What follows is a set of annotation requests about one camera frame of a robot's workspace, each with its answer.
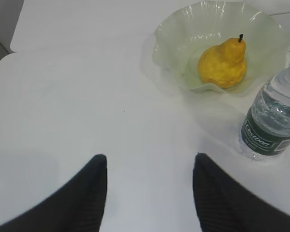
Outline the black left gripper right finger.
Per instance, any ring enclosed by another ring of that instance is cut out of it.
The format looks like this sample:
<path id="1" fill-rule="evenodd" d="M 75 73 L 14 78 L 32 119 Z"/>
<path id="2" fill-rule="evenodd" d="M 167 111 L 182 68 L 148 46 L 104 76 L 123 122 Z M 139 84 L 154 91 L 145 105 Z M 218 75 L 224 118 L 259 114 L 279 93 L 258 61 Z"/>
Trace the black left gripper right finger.
<path id="1" fill-rule="evenodd" d="M 203 232 L 290 232 L 290 216 L 248 191 L 205 153 L 195 156 L 193 195 Z"/>

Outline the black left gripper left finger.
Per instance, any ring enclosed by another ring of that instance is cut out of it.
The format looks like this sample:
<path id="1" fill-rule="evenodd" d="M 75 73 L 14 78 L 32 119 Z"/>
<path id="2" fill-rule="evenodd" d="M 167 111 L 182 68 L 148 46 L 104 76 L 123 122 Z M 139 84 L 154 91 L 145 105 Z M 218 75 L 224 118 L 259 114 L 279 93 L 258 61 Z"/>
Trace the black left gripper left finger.
<path id="1" fill-rule="evenodd" d="M 0 232 L 98 232 L 107 195 L 107 158 L 95 155 L 69 182 Z"/>

